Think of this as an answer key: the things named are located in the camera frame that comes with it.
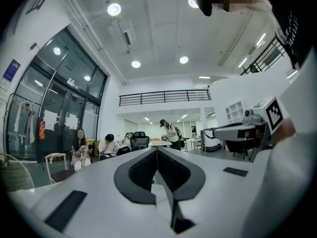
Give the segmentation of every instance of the pipe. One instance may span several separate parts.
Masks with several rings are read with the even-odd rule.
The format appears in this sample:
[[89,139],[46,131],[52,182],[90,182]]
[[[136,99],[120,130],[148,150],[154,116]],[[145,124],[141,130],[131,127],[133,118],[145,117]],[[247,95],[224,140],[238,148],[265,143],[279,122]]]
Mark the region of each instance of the pipe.
[[109,56],[108,52],[106,51],[105,47],[99,40],[97,34],[93,30],[92,26],[88,22],[87,18],[85,17],[82,9],[80,8],[77,0],[65,0],[67,4],[70,6],[72,13],[75,15],[77,21],[80,23],[83,30],[87,33],[89,39],[93,42],[95,47],[97,48],[98,52],[103,56],[106,60],[108,65],[112,68],[112,71],[116,74],[116,76],[121,80],[123,84],[127,84],[128,82],[123,77],[111,57]]
[[223,66],[224,62],[227,61],[228,57],[231,55],[233,49],[236,47],[236,45],[238,44],[239,40],[241,39],[242,35],[244,34],[244,32],[246,31],[250,20],[253,16],[253,10],[251,10],[251,13],[247,19],[247,21],[244,23],[244,25],[242,26],[241,31],[239,32],[237,38],[234,40],[234,42],[232,43],[232,45],[230,46],[230,48],[228,49],[228,51],[224,54],[223,58],[220,60],[219,62],[219,66]]

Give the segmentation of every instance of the backpack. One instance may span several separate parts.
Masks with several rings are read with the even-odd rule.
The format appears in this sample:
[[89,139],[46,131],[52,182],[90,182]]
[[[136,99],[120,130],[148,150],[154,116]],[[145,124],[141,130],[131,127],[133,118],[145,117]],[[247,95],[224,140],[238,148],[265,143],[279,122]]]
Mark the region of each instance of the backpack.
[[182,136],[182,133],[180,132],[180,130],[174,125],[171,125],[171,126],[173,126],[175,128],[178,138],[181,139],[183,136]]

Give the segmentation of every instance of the light fixture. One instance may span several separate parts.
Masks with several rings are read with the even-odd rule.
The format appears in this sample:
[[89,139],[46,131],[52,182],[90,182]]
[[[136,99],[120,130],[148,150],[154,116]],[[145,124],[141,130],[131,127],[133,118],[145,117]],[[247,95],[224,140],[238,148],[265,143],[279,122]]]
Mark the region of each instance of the light fixture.
[[111,16],[117,16],[120,14],[121,12],[121,6],[118,5],[117,3],[112,3],[108,6],[108,9],[107,9],[109,15]]
[[42,83],[40,83],[39,81],[37,81],[37,80],[34,80],[34,82],[35,82],[35,83],[37,83],[37,85],[38,85],[38,86],[41,86],[41,87],[43,87],[43,84],[42,84]]
[[291,76],[294,76],[297,73],[297,71],[294,71],[292,74],[290,74],[287,78],[290,78]]
[[265,37],[265,33],[262,35],[261,39],[258,41],[257,46],[260,45],[261,41],[263,40],[263,38]]
[[188,3],[192,8],[195,8],[195,9],[199,8],[199,6],[195,3],[194,0],[188,0]]
[[186,64],[188,62],[188,57],[181,57],[179,61],[182,64]]
[[57,55],[57,56],[60,55],[60,48],[55,47],[55,48],[53,49],[53,51],[54,51],[54,54],[55,54],[55,55]]
[[51,92],[53,92],[53,93],[56,93],[56,94],[58,94],[58,92],[56,92],[56,91],[53,91],[52,89],[50,89],[50,91],[51,91]]
[[246,60],[248,60],[247,58],[244,58],[243,62],[239,65],[238,68],[241,68],[241,66],[246,62]]
[[137,69],[137,68],[140,68],[140,66],[141,66],[141,63],[139,61],[133,61],[132,62],[132,67]]

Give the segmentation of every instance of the ceiling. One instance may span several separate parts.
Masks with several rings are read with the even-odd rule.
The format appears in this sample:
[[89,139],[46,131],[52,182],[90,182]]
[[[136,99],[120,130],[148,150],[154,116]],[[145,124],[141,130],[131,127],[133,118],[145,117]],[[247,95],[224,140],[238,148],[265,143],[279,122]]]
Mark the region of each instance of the ceiling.
[[[127,80],[180,74],[237,75],[241,61],[248,57],[248,65],[274,36],[271,17],[258,10],[225,12],[214,7],[212,17],[205,17],[199,9],[191,8],[188,0],[77,1]],[[122,9],[114,18],[107,13],[111,3],[120,4]],[[267,9],[264,3],[259,6]],[[129,46],[123,39],[125,30],[133,38]],[[263,33],[266,43],[248,56]],[[219,66],[227,53],[228,58]],[[187,64],[179,62],[182,56],[189,58]],[[134,60],[141,62],[139,69],[131,66]]]
[[[206,116],[214,113],[213,108],[205,108]],[[201,119],[200,109],[186,109],[186,110],[164,110],[164,111],[151,111],[151,112],[142,112],[142,113],[129,113],[126,114],[129,118],[132,118],[134,121],[138,121],[141,124],[159,123],[160,120],[164,119],[169,123],[176,123],[178,120],[181,121],[198,121]]]

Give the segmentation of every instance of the doorway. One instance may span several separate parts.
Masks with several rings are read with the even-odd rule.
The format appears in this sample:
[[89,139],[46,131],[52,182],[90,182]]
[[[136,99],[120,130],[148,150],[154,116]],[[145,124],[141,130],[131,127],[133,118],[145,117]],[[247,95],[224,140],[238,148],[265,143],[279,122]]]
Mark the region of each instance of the doorway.
[[43,101],[38,119],[45,123],[45,138],[38,141],[42,157],[50,153],[69,153],[82,120],[85,98],[52,81]]

